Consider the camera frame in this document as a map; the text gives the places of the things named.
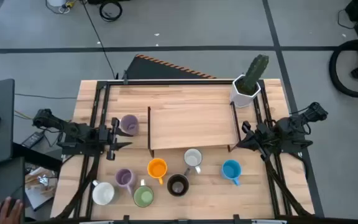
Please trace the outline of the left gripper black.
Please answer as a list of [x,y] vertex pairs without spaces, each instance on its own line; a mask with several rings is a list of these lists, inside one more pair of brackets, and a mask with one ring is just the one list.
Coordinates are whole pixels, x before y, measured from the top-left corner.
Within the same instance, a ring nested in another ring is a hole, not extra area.
[[[106,154],[106,159],[109,161],[115,160],[115,149],[114,146],[117,143],[116,131],[119,136],[131,136],[131,134],[125,133],[119,127],[119,120],[117,118],[112,118],[111,120],[112,128],[108,129],[106,125],[101,124],[99,126],[99,143],[102,146],[109,146],[109,149]],[[118,142],[117,150],[131,145],[131,142]]]

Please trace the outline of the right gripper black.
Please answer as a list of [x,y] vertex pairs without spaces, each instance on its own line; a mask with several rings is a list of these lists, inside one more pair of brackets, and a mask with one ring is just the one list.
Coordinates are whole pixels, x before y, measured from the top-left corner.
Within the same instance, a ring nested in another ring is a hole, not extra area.
[[258,124],[255,131],[252,131],[250,128],[251,125],[248,121],[244,121],[242,123],[242,130],[246,136],[235,146],[231,147],[230,151],[233,151],[236,148],[259,151],[262,160],[267,161],[270,158],[273,148],[273,142],[269,128],[264,124]]

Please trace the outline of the lilac ribbed mug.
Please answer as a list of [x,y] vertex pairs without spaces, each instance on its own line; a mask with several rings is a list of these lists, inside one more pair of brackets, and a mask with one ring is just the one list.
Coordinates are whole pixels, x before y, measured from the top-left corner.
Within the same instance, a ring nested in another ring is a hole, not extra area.
[[135,173],[130,169],[119,169],[116,172],[115,180],[118,186],[126,189],[131,196],[134,194],[134,187],[137,183]]

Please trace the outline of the orange mug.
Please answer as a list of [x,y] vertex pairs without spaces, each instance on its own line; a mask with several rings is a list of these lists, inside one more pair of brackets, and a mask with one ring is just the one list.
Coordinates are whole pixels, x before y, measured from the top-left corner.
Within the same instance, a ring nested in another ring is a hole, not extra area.
[[149,176],[157,179],[160,185],[163,185],[163,177],[167,173],[167,163],[161,158],[152,159],[147,165]]

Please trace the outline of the white mug blue pattern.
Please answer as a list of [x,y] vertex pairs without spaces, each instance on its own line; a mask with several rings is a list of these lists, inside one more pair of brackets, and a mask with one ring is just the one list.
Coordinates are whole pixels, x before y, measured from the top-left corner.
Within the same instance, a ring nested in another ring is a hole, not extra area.
[[188,168],[185,171],[185,175],[190,173],[191,168],[194,168],[195,171],[200,174],[201,167],[200,164],[203,160],[202,153],[197,149],[188,149],[184,154],[184,161]]

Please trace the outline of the plain white mug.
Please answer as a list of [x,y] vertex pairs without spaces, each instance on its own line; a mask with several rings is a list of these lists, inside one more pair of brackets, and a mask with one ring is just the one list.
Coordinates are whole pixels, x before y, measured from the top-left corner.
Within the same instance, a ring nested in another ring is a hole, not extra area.
[[98,205],[107,205],[109,204],[115,194],[114,187],[108,182],[98,182],[94,180],[92,182],[94,189],[92,192],[93,202]]

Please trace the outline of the green mug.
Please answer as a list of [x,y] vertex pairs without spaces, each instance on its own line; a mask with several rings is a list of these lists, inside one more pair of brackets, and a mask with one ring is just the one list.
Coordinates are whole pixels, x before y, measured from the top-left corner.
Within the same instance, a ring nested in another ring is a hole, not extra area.
[[148,207],[154,201],[154,191],[146,185],[144,179],[140,181],[140,186],[134,191],[133,199],[134,203],[141,208]]

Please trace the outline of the brown teal glazed mug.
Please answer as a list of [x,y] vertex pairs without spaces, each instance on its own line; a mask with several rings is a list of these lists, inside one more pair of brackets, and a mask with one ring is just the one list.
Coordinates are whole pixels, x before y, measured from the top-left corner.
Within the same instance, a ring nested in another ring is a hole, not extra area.
[[187,168],[184,174],[173,174],[169,178],[167,182],[167,189],[172,196],[181,197],[187,193],[190,187],[190,183],[187,178],[189,172],[190,168]]

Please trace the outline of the white hexagonal plant pot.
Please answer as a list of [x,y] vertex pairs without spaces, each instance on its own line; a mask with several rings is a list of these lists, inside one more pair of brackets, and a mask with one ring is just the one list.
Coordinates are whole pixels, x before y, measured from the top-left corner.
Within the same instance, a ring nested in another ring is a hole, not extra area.
[[236,87],[236,81],[238,81],[240,78],[244,77],[244,75],[239,75],[231,85],[231,93],[230,93],[230,101],[234,103],[235,107],[243,108],[248,106],[253,102],[253,100],[256,98],[256,96],[260,93],[261,87],[259,83],[256,83],[256,89],[252,95],[245,95],[238,91]]

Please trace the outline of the wooden shelf riser black legs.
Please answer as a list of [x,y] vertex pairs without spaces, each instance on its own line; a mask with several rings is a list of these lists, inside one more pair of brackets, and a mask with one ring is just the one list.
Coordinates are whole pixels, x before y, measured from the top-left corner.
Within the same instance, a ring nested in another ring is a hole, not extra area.
[[232,105],[198,105],[148,111],[148,148],[196,148],[234,145],[240,141]]

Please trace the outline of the black ramp orange striped edge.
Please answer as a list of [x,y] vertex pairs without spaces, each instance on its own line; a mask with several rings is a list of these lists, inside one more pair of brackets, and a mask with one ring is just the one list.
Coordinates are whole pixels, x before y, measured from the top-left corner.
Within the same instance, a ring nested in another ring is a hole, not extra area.
[[128,79],[216,79],[216,77],[188,67],[160,60],[143,54],[137,54],[125,71]]

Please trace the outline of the black power adapter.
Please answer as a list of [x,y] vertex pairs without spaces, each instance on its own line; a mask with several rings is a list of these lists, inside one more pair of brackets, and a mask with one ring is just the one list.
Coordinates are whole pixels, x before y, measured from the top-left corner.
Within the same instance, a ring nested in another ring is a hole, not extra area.
[[21,145],[31,149],[36,144],[38,144],[45,137],[44,132],[34,132],[28,138],[26,138]]

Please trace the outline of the black computer mouse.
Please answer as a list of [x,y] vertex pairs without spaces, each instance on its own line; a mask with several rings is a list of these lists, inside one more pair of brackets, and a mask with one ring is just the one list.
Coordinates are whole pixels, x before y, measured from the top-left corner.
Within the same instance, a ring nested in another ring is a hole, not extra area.
[[6,217],[8,217],[16,203],[16,199],[12,197],[5,198],[1,202],[1,208],[0,208],[0,218],[5,214]]

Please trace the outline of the person's hand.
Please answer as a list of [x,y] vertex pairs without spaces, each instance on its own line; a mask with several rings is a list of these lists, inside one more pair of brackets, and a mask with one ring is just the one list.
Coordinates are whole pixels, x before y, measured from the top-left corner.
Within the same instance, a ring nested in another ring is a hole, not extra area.
[[0,218],[0,224],[19,224],[21,219],[21,212],[23,208],[23,203],[21,200],[17,200],[10,215],[6,217],[4,214],[2,218]]

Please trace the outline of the black aluminium table frame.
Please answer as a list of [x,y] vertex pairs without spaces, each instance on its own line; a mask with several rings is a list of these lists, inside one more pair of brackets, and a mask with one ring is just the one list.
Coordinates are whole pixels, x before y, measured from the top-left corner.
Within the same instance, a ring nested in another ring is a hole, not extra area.
[[[148,175],[147,164],[153,155],[148,150],[148,111],[152,109],[186,108],[198,105],[229,105],[230,80],[132,80],[126,85],[114,82],[109,92],[95,99],[96,81],[83,80],[76,99],[73,120],[89,123],[91,116],[120,118],[133,114],[139,118],[140,134],[131,145],[120,149],[114,161],[101,157],[98,180],[114,182],[118,169],[133,170],[139,180],[154,191],[155,198],[146,208],[138,207],[129,193],[120,192],[117,202],[96,205],[86,191],[80,213],[91,207],[93,220],[228,220],[234,215],[243,219],[267,219],[274,216],[272,195],[265,164],[260,154],[249,149],[229,151],[227,146],[202,147],[201,173],[192,171],[190,189],[186,195],[175,197],[168,193],[167,185]],[[222,178],[221,167],[227,160],[235,160],[242,167],[240,185]]]

